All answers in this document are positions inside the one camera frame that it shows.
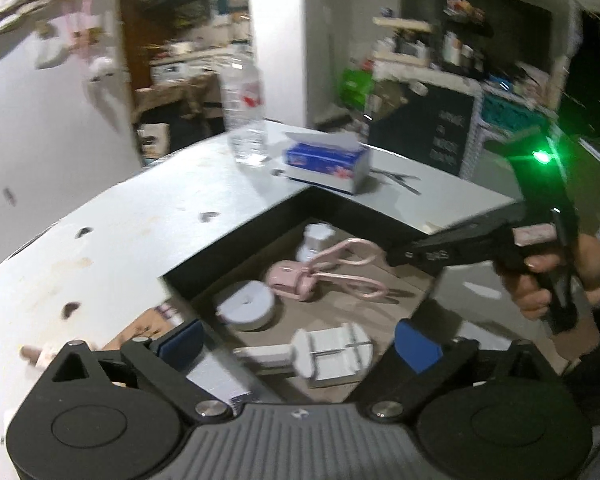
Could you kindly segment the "person's right hand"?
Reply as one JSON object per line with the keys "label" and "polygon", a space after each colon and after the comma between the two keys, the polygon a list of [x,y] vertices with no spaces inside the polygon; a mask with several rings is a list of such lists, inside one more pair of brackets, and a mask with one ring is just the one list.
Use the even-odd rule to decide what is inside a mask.
{"label": "person's right hand", "polygon": [[[592,307],[600,305],[600,240],[580,234],[573,249],[573,263],[579,274],[585,297]],[[494,270],[500,276],[510,299],[521,314],[531,321],[542,318],[548,312],[552,294],[534,277],[557,270],[566,264],[564,255],[558,249],[547,249],[524,260],[527,272],[516,274],[505,266],[494,263]]]}

